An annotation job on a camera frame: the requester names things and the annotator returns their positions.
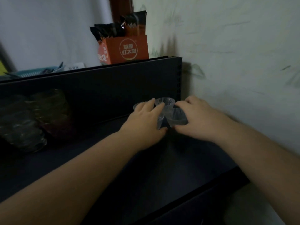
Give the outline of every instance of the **white curtain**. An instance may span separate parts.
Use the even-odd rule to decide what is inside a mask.
[[[0,0],[0,43],[15,70],[100,65],[95,23],[111,23],[109,0]]]

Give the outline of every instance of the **hand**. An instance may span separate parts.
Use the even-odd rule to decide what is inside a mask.
[[[138,150],[158,143],[168,130],[166,127],[157,130],[157,120],[165,105],[161,103],[153,109],[154,102],[155,99],[139,103],[119,130],[134,139]]]
[[[175,105],[184,111],[188,120],[187,125],[176,125],[176,131],[199,140],[215,142],[233,122],[224,113],[196,96],[189,96],[185,101],[178,101]]]

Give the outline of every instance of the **orange cardboard box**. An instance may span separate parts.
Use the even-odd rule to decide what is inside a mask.
[[[147,36],[106,38],[99,45],[98,57],[101,64],[149,59]]]

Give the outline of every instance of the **forearm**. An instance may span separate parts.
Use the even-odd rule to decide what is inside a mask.
[[[137,152],[114,133],[0,204],[0,224],[79,224]]]
[[[216,143],[265,194],[286,224],[300,224],[300,159],[266,136],[231,122]]]

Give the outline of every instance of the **blue basket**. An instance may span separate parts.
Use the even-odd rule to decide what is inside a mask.
[[[38,68],[38,69],[31,69],[31,70],[22,70],[18,72],[12,72],[13,75],[19,76],[19,77],[29,77],[29,76],[37,76],[41,72],[43,72],[45,69],[54,69],[53,73],[58,73],[64,71],[64,66],[61,68],[58,68],[59,66],[50,66],[45,68]]]

